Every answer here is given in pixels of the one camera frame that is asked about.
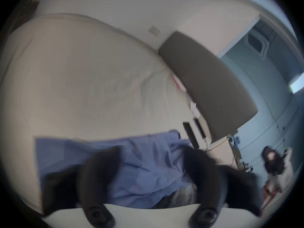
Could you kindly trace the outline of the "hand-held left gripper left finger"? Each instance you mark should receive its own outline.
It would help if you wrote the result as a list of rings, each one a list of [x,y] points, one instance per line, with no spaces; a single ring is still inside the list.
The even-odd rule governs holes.
[[[94,153],[84,164],[74,165],[45,177],[44,216],[79,203],[95,228],[113,228],[115,219],[105,207],[108,186],[121,163],[121,150],[114,146]]]

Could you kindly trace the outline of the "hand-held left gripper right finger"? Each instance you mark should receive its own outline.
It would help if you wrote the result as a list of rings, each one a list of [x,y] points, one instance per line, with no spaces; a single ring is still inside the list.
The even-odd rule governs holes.
[[[210,228],[224,204],[261,216],[262,196],[254,173],[245,173],[227,165],[217,165],[202,150],[184,146],[184,167],[197,187],[200,206],[189,219],[191,228]]]

